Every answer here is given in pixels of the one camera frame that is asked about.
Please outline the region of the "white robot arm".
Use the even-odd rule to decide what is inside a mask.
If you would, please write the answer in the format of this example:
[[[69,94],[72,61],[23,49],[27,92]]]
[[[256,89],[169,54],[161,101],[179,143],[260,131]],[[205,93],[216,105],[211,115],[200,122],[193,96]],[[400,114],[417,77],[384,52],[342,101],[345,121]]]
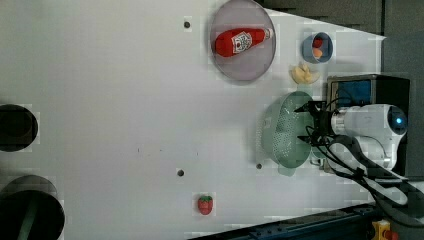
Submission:
[[[299,139],[325,156],[333,174],[366,189],[391,220],[421,228],[423,184],[393,171],[399,145],[407,133],[405,113],[389,104],[332,111],[328,107],[324,101],[308,101],[296,109],[313,119]]]

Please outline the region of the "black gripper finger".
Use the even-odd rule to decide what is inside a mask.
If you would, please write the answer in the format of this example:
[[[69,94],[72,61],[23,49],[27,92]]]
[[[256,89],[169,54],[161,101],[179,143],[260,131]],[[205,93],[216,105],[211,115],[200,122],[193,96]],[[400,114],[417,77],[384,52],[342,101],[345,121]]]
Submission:
[[[308,113],[317,113],[322,108],[322,102],[321,101],[308,101],[301,107],[297,108],[295,110],[296,113],[301,112],[308,112]]]
[[[317,141],[315,138],[311,136],[298,136],[298,139],[302,140],[303,142],[309,144],[309,145],[316,145]]]

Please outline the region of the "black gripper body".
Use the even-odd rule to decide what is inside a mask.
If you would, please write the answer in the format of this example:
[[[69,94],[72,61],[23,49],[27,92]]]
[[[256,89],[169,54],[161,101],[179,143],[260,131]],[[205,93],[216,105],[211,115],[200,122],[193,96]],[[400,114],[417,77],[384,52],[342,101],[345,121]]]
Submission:
[[[334,135],[331,126],[332,112],[327,110],[325,101],[315,101],[313,107],[314,131],[313,136],[318,144],[328,144]]]

